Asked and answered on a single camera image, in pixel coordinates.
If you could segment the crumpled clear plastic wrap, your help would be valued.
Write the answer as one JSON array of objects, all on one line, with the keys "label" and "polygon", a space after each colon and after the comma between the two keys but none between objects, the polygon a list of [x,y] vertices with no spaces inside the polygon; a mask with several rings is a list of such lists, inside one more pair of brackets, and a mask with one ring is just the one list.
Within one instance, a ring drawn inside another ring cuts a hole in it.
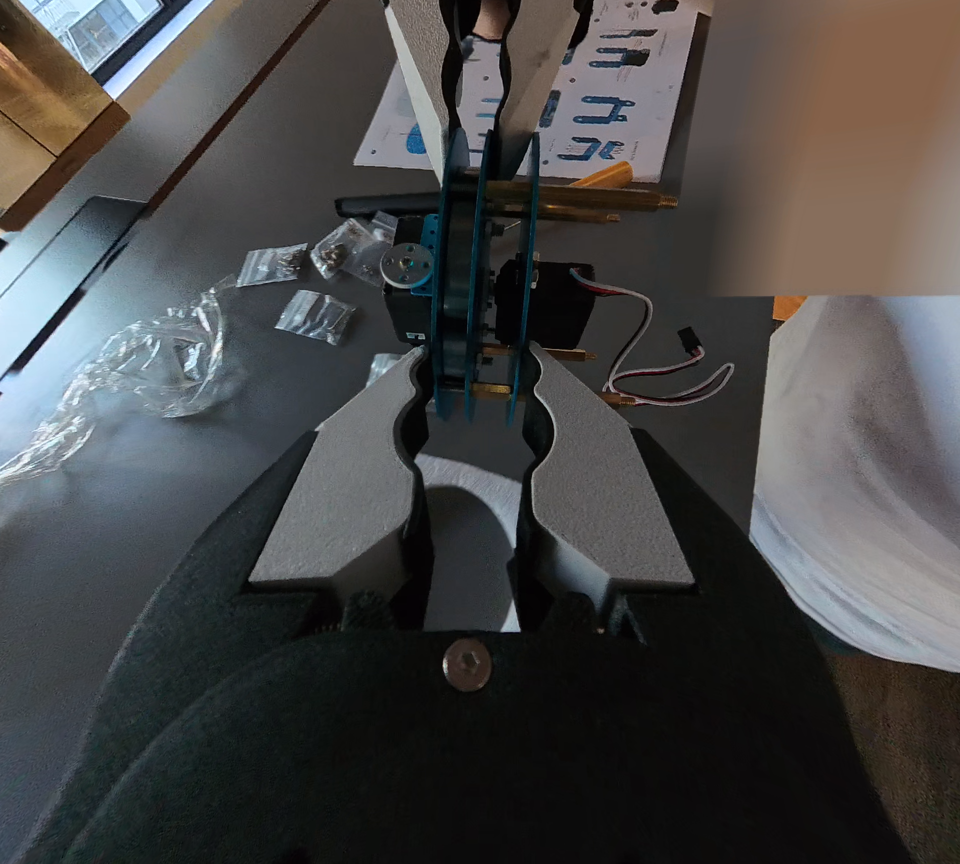
[{"label": "crumpled clear plastic wrap", "polygon": [[203,414],[232,398],[244,380],[226,309],[235,291],[231,275],[114,334],[93,360],[96,388],[162,419]]},{"label": "crumpled clear plastic wrap", "polygon": [[23,449],[2,464],[2,489],[54,473],[87,443],[96,426],[93,395],[97,389],[85,374],[68,385],[53,413],[36,427]]}]

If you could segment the person's white shirt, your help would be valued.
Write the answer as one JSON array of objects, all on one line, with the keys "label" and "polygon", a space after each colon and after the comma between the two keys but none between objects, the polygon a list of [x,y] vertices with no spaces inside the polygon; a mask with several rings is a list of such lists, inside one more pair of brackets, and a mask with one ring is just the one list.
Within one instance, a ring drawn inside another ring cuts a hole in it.
[{"label": "person's white shirt", "polygon": [[750,539],[814,630],[959,670],[959,298],[810,296],[771,339]]}]

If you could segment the zip bag of brass screws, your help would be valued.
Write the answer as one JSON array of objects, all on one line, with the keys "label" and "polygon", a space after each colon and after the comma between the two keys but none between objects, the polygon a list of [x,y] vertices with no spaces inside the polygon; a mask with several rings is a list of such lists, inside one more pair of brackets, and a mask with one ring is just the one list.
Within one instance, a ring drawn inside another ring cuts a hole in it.
[{"label": "zip bag of brass screws", "polygon": [[359,243],[359,237],[352,230],[338,229],[320,239],[310,249],[309,258],[322,278],[333,281]]}]

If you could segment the zip bag of metal washers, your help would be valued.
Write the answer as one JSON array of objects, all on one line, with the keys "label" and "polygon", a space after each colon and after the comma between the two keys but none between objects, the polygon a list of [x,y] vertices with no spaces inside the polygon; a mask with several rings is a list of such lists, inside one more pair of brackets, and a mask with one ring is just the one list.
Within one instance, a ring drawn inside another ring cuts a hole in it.
[{"label": "zip bag of metal washers", "polygon": [[296,281],[307,257],[306,243],[249,251],[235,279],[237,288]]}]

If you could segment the wooden cabinet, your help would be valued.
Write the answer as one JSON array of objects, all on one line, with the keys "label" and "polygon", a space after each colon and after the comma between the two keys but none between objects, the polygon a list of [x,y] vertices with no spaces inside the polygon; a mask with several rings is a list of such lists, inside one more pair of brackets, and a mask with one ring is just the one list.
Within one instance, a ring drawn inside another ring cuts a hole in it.
[{"label": "wooden cabinet", "polygon": [[19,0],[1,0],[1,232],[22,231],[130,115]]}]

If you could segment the black screwdriver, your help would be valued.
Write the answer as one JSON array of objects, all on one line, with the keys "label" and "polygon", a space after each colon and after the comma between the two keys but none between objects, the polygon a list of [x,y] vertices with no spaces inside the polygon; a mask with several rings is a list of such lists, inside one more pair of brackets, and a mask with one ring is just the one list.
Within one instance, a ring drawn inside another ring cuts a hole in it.
[{"label": "black screwdriver", "polygon": [[334,210],[341,218],[370,218],[378,213],[391,217],[425,216],[439,211],[438,191],[392,195],[347,196],[334,199]]}]

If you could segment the dark grey desk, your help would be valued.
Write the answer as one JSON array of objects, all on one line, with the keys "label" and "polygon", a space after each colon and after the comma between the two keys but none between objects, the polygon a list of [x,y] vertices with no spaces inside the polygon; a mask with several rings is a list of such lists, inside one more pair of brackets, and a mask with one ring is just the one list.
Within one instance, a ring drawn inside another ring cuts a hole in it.
[{"label": "dark grey desk", "polygon": [[[27,443],[76,368],[118,330],[189,303],[248,251],[306,241],[353,195],[437,189],[432,173],[354,167],[395,60],[379,0],[331,0],[198,162],[139,222],[119,257],[29,363],[2,385],[2,461]],[[648,296],[654,318],[627,366],[684,357],[699,369],[653,381],[672,393],[731,361],[716,397],[624,414],[745,531],[749,529],[770,334],[762,298],[690,294],[680,213],[537,230],[547,260],[591,263],[596,277]],[[183,421],[110,409],[56,473],[2,492],[2,862],[17,854],[56,792],[97,692],[144,605],[198,536],[306,430],[365,384],[376,353],[400,353],[381,295],[331,287],[357,306],[338,346],[275,330],[298,284],[226,299],[224,358],[239,389]]]}]

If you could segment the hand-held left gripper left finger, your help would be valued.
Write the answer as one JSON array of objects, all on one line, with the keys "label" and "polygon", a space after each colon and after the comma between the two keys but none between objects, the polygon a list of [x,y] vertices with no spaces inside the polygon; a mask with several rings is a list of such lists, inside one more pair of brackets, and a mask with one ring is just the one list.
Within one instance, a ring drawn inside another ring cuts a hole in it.
[{"label": "hand-held left gripper left finger", "polygon": [[415,347],[317,427],[251,585],[319,590],[342,607],[376,592],[397,624],[425,623],[434,549],[415,458],[432,387],[428,349]]}]

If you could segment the printed instruction sheet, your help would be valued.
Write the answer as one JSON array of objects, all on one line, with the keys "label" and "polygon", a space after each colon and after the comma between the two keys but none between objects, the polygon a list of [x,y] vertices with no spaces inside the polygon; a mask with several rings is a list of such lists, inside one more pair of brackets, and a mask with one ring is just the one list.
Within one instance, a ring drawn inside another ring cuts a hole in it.
[{"label": "printed instruction sheet", "polygon": [[[628,162],[635,183],[657,183],[696,18],[679,0],[594,0],[586,36],[563,58],[538,121],[539,173],[577,180]],[[474,168],[502,95],[499,47],[465,40],[458,107]],[[353,164],[432,170],[399,63]]]}]

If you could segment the blue robot base assembly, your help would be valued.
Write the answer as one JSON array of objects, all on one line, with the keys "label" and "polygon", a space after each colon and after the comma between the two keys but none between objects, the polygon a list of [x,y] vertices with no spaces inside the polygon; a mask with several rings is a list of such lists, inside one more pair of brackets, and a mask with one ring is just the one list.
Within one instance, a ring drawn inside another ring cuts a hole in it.
[{"label": "blue robot base assembly", "polygon": [[397,338],[425,346],[439,418],[462,406],[474,417],[479,373],[496,345],[508,361],[507,422],[522,393],[523,354],[532,343],[573,349],[592,315],[591,265],[545,261],[536,247],[543,221],[604,223],[619,210],[672,210],[678,198],[656,190],[542,185],[490,176],[493,134],[478,169],[458,128],[448,144],[438,198],[401,219],[381,261],[383,295]]}]

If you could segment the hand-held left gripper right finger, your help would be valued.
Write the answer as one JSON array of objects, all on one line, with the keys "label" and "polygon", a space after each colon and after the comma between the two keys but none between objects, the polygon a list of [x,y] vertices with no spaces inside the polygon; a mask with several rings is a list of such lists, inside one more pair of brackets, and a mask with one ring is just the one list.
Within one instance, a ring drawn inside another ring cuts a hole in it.
[{"label": "hand-held left gripper right finger", "polygon": [[522,360],[524,474],[513,557],[521,628],[567,594],[606,618],[621,594],[686,593],[690,566],[629,424],[537,343]]}]

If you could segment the zip bag with long bolt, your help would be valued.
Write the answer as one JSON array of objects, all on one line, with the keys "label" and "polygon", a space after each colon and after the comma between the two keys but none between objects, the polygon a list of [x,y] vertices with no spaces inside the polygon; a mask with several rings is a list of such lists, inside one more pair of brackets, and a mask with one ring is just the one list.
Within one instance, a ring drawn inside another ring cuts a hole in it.
[{"label": "zip bag with long bolt", "polygon": [[276,330],[336,347],[357,308],[339,298],[309,290],[296,291],[274,324]]}]

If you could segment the nearly empty zip bag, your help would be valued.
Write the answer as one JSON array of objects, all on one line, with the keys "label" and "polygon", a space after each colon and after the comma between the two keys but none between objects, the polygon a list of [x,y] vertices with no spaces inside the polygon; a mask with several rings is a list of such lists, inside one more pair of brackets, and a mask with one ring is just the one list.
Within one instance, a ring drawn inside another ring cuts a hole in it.
[{"label": "nearly empty zip bag", "polygon": [[394,244],[399,218],[377,211],[370,220],[350,218],[347,235],[353,242],[343,270],[373,286],[381,286],[381,260]]}]

